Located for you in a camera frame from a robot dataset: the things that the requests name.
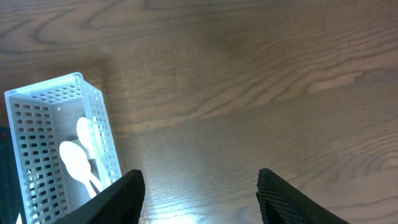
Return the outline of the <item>white plastic spoon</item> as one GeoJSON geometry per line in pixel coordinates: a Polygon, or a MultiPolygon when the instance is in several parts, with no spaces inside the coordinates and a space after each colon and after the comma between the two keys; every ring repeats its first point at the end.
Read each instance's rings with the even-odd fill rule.
{"type": "Polygon", "coordinates": [[[86,117],[81,117],[78,119],[76,123],[76,133],[78,136],[78,140],[84,147],[84,151],[86,152],[88,159],[94,159],[94,147],[91,140],[90,127],[88,125],[88,120],[86,117]]]}
{"type": "Polygon", "coordinates": [[[90,198],[97,196],[92,184],[99,192],[103,191],[101,181],[91,172],[91,165],[85,151],[71,141],[60,144],[59,153],[70,176],[81,182],[87,189],[90,198]]]}

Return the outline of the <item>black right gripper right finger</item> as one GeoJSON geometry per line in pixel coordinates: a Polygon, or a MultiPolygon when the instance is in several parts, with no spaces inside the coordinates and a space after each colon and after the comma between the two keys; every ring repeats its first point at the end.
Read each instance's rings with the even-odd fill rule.
{"type": "Polygon", "coordinates": [[[259,171],[256,197],[264,223],[348,224],[267,168],[259,171]]]}

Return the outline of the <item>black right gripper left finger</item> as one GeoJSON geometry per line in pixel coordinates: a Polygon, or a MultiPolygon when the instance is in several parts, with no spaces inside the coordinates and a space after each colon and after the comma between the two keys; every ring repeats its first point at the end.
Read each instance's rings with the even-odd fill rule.
{"type": "Polygon", "coordinates": [[[57,220],[57,223],[138,224],[145,191],[142,172],[130,170],[80,208],[57,220]]]}

